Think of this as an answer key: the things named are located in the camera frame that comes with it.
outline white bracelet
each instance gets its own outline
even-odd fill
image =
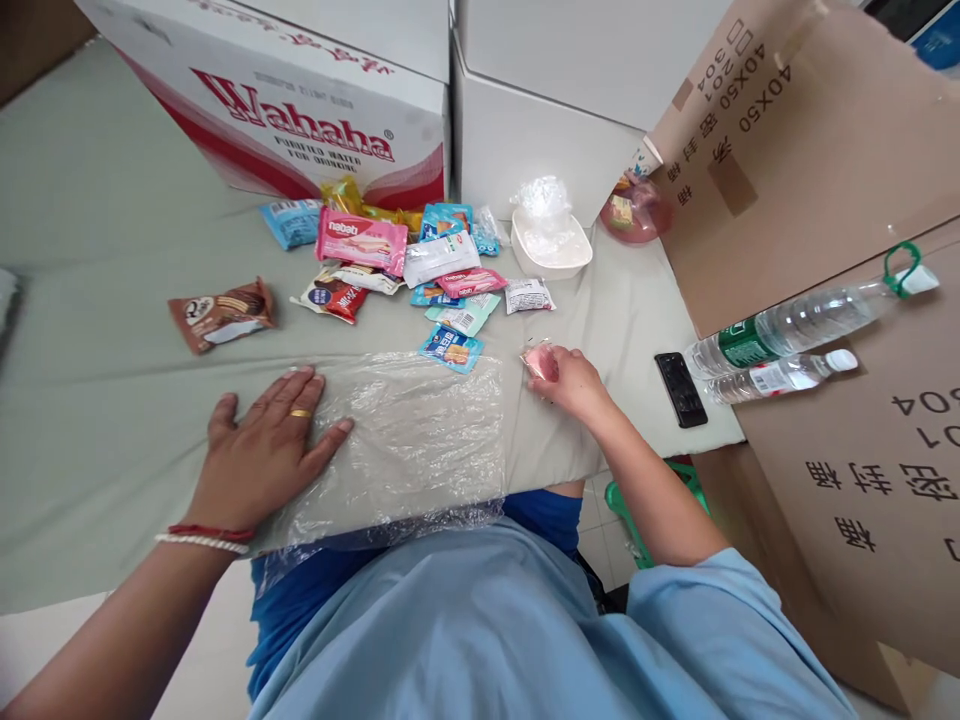
[[[157,542],[176,542],[187,543],[189,545],[203,545],[217,550],[229,550],[237,555],[246,555],[250,549],[240,543],[232,543],[229,540],[218,540],[217,538],[208,538],[203,535],[171,535],[170,533],[161,533],[153,538]]]

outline bottle cap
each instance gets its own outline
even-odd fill
[[[837,372],[856,370],[860,366],[860,363],[857,362],[857,356],[849,350],[834,350],[833,352],[827,353],[825,359],[827,365]]]
[[[909,270],[901,270],[894,277],[900,280],[900,278],[908,272]],[[927,290],[933,290],[935,287],[940,287],[940,281],[937,280],[936,275],[923,265],[917,265],[916,270],[910,273],[910,277],[903,281],[903,289],[909,295],[916,295],[926,292]]]

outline hand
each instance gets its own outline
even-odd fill
[[[341,420],[313,448],[310,417],[290,413],[317,407],[324,377],[303,367],[271,385],[237,426],[237,396],[220,398],[207,427],[209,449],[185,525],[254,530],[319,477],[353,428]]]
[[[556,403],[581,422],[589,425],[594,419],[615,409],[603,386],[600,373],[579,350],[552,345],[559,379],[556,382],[531,378],[527,387]]]

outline water bottle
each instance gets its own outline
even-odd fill
[[[797,390],[809,390],[835,372],[856,367],[857,358],[849,350],[834,350],[826,355],[794,355],[714,378],[707,383],[707,394],[719,405],[735,405]]]
[[[902,280],[907,272],[895,279]],[[907,295],[916,295],[939,285],[930,270],[918,265],[902,287]],[[848,335],[891,310],[898,299],[883,280],[814,290],[695,342],[683,357],[694,377],[721,377]]]

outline red bracelet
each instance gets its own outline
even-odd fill
[[[170,535],[199,535],[233,543],[248,543],[257,534],[255,530],[218,530],[203,525],[171,525],[167,528]]]

